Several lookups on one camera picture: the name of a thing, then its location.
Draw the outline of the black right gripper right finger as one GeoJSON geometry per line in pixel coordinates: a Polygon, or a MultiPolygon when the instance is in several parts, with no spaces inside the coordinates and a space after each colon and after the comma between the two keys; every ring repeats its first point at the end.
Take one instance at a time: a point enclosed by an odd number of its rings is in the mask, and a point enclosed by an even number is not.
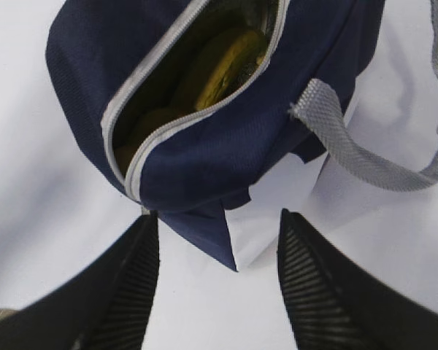
{"type": "Polygon", "coordinates": [[[298,349],[438,349],[438,314],[382,283],[282,210],[280,289],[298,349]]]}

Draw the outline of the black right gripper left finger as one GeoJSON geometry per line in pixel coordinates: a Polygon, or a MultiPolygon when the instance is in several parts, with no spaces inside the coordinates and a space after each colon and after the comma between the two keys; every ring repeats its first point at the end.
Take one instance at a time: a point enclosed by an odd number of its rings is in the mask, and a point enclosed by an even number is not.
{"type": "Polygon", "coordinates": [[[140,349],[158,274],[158,218],[143,215],[84,271],[1,320],[0,349],[140,349]]]}

